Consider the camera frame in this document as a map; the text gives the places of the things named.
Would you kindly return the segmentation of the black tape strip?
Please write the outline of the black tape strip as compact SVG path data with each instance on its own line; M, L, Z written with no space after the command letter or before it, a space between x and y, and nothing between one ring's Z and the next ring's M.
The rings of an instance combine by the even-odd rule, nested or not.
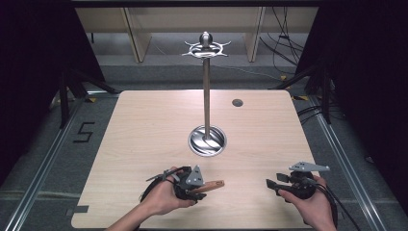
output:
M76 206L73 209L67 209L65 212L65 215L67 217L72 217L74 214L78 214L78 213L87 213L89 209L89 206Z

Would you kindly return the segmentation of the wooden utensil handle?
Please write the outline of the wooden utensil handle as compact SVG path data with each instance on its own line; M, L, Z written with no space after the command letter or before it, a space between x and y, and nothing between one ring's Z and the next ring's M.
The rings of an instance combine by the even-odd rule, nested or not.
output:
M202 187L192 190L193 193L205 193L219 189L225 185L223 180L206 182Z

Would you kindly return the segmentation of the metal utensil stand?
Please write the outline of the metal utensil stand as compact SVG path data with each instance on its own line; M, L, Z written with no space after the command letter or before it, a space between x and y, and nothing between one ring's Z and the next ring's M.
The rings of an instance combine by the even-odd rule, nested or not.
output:
M220 154L226 146L225 133L211 124L211 58L224 56L223 48L227 43L215 42L209 32L199 36L199 42L188 43L186 56L192 56L202 61L203 66L203 111L204 124L195 127L189 134L188 144L193 153L200 157L214 157Z

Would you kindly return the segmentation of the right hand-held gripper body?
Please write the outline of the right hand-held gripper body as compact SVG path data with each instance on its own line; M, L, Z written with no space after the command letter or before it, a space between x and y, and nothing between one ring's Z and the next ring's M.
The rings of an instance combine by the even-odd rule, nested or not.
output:
M320 166L307 162L298 162L289 167L290 183L293 194L300 199L310 198L316 191L317 182L313 172L329 171L329 166Z

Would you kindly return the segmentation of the person's right hand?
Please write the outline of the person's right hand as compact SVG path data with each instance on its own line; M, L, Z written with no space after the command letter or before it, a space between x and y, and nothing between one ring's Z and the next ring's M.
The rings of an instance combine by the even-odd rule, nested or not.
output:
M316 191L312 197L304 200L283 190L280 190L279 194L293 204L308 225L310 222L332 222L334 224L331 205L323 192Z

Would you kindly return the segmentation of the person's left hand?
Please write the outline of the person's left hand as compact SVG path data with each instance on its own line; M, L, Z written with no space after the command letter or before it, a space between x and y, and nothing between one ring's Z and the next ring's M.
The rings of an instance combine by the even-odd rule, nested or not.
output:
M178 198L174 192L174 177L169 174L164 181L155 186L146 198L138 205L148 217L165 215L181 208L189 208L195 204L193 200Z

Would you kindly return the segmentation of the black metal stand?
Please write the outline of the black metal stand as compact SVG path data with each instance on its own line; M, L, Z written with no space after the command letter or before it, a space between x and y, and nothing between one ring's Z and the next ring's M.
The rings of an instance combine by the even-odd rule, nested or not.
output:
M329 113L329 101L330 101L330 77L328 67L322 63L317 62L316 64L306 67L304 70L296 73L291 79L284 81L282 84L274 87L275 90L284 90L303 78L308 77L309 80L306 84L305 91L308 94L315 94L320 90L321 92L321 111L325 121L330 124L330 113Z
M68 92L71 91L75 98L85 98L89 95L83 83L90 83L110 94L119 94L116 90L105 83L104 80L97 80L78 69L70 68L65 70L59 78L59 94L61 100L61 128L64 128L70 119L68 105Z

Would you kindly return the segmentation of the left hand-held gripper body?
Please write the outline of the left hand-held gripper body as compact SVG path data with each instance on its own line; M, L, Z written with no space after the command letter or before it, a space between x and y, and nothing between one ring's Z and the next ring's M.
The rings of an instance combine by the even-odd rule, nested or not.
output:
M177 198L182 200L193 200L192 190L204 185L203 177L199 166L181 167L173 174L175 180L174 192Z

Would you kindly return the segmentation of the light wooden shelf unit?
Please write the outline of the light wooden shelf unit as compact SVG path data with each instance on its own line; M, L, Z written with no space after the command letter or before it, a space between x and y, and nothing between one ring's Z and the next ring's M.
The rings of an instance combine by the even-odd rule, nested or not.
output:
M88 33L126 33L141 63L154 33L241 33L248 60L256 60L260 35L276 33L289 20L291 33L308 33L316 7L78 8Z

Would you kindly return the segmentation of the aluminium floor rail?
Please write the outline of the aluminium floor rail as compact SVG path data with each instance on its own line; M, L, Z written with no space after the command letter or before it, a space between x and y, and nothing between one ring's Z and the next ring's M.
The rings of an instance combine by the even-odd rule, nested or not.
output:
M362 209L363 214L368 221L368 224L372 231L387 231L386 225L383 219L380 217L378 209L371 200L368 192L365 190L355 168L349 161L343 146L340 143L334 129L331 124L328 124L323 115L318 115L318 122L323 131L324 136L327 138L336 160L342 169L347 183Z
M62 128L58 130L58 133L53 139L48 151L46 152L33 180L31 181L29 187L20 197L17 207L13 211L10 219L8 220L3 231L20 231L22 225L24 224L26 217L29 215L33 204L38 196L38 192L41 189L43 182L45 181L52 165L54 164L63 144L67 137L67 133L72 127L73 120L77 115L78 110L83 105L83 99L76 99L72 104L71 108L68 110L68 119Z

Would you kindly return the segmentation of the black curtain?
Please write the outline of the black curtain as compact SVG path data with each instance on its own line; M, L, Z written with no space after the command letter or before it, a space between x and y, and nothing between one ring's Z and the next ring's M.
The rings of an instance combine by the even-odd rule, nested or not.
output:
M408 214L408 0L318 0L297 66L325 63L342 109Z
M104 80L70 0L0 0L0 186L70 69Z

